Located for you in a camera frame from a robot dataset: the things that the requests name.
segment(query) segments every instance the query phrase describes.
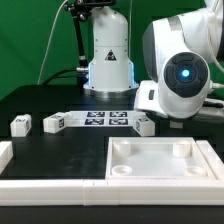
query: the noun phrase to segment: white plastic tray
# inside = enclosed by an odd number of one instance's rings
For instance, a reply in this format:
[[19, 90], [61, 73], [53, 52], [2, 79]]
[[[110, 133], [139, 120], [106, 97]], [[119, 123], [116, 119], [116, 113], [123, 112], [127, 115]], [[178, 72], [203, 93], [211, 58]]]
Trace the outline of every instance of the white plastic tray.
[[216, 179], [192, 138], [110, 139], [106, 179], [156, 178]]

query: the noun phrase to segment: white robotic device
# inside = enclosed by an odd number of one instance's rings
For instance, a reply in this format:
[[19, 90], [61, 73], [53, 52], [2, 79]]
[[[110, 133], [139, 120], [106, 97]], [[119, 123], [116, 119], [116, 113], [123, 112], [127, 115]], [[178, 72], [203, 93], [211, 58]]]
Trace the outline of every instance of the white robotic device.
[[175, 120], [200, 114], [215, 87], [208, 63], [224, 55], [223, 0], [206, 4], [206, 8], [157, 20], [148, 27], [143, 50], [152, 80], [141, 83], [135, 110]]
[[139, 87], [128, 57], [128, 23], [110, 7], [92, 10], [94, 58], [89, 64], [87, 94], [120, 97]]
[[[134, 66], [128, 57], [128, 22], [109, 6], [116, 0], [75, 0], [66, 4], [73, 17], [80, 67], [88, 81], [84, 93], [103, 98], [117, 98], [135, 93], [139, 85], [134, 81]], [[84, 54], [79, 22], [93, 18], [94, 58], [88, 64]]]

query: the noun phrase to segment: cable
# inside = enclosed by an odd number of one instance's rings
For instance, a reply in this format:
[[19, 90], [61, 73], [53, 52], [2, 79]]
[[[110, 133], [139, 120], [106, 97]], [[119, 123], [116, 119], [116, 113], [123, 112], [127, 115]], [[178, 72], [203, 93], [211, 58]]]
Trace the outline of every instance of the cable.
[[213, 7], [212, 7], [212, 12], [215, 12], [217, 7], [218, 7], [218, 3], [219, 3], [219, 0], [216, 0]]
[[51, 33], [50, 33], [50, 37], [49, 37], [49, 40], [48, 40], [44, 60], [42, 62], [41, 69], [40, 69], [40, 74], [39, 74], [39, 78], [38, 78], [38, 82], [37, 82], [38, 85], [40, 85], [40, 81], [41, 81], [41, 78], [42, 78], [42, 75], [43, 75], [44, 66], [45, 66], [45, 63], [46, 63], [46, 60], [47, 60], [47, 57], [48, 57], [48, 53], [49, 53], [49, 49], [50, 49], [50, 45], [51, 45], [51, 42], [52, 42], [52, 38], [53, 38], [54, 31], [55, 31], [55, 27], [56, 27], [56, 23], [57, 23], [57, 20], [58, 20], [59, 13], [61, 12], [61, 9], [63, 8], [63, 6], [65, 5], [66, 2], [67, 2], [67, 0], [65, 0], [61, 4], [61, 6], [59, 7], [59, 9], [57, 11], [57, 14], [55, 16], [54, 23], [53, 23]]
[[216, 59], [216, 56], [214, 54], [213, 48], [212, 48], [212, 43], [211, 43], [211, 35], [210, 35], [210, 28], [208, 26], [208, 30], [207, 30], [207, 38], [208, 38], [208, 47], [209, 47], [209, 52], [211, 54], [212, 60], [215, 63], [215, 65], [218, 67], [218, 69], [224, 73], [224, 68], [221, 66], [221, 64], [218, 62], [218, 60]]
[[57, 72], [55, 73], [54, 75], [52, 75], [50, 78], [48, 78], [47, 80], [45, 80], [42, 85], [48, 85], [49, 82], [51, 82], [53, 79], [57, 79], [57, 78], [60, 78], [58, 76], [62, 75], [62, 74], [65, 74], [65, 73], [68, 73], [68, 72], [75, 72], [76, 69], [75, 68], [69, 68], [69, 69], [64, 69], [60, 72]]
[[212, 83], [212, 89], [224, 89], [224, 85], [220, 83]]

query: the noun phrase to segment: green background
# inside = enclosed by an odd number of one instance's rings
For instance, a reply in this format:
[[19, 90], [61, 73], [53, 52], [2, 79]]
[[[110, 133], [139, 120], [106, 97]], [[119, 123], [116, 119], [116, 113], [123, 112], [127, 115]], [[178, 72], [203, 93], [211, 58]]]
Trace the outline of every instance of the green background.
[[[0, 99], [24, 85], [37, 84], [51, 27], [63, 0], [1, 0], [0, 8]], [[113, 7], [129, 20], [130, 0], [117, 0]], [[169, 17], [204, 7], [203, 0], [133, 0], [131, 60], [136, 80], [149, 79], [142, 54], [142, 35], [152, 20]], [[84, 46], [89, 60], [93, 57], [91, 19], [82, 25]], [[42, 81], [57, 71], [78, 66], [77, 42], [72, 18], [61, 11], [52, 40]], [[212, 77], [224, 83], [211, 65]], [[52, 84], [74, 84], [75, 79]], [[224, 97], [218, 90], [217, 95]]]

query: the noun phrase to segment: white block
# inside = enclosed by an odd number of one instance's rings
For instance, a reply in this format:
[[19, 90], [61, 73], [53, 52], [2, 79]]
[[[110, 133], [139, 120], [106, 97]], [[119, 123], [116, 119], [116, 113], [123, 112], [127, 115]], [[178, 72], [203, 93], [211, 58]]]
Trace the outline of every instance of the white block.
[[136, 117], [136, 120], [133, 122], [133, 128], [142, 137], [155, 136], [155, 123], [147, 116]]
[[170, 121], [170, 128], [183, 129], [183, 127], [184, 127], [183, 122]]
[[0, 143], [0, 174], [13, 157], [12, 142]]
[[55, 134], [69, 125], [72, 119], [70, 113], [58, 112], [44, 119], [44, 132]]
[[10, 124], [12, 137], [25, 137], [32, 127], [29, 114], [17, 116]]

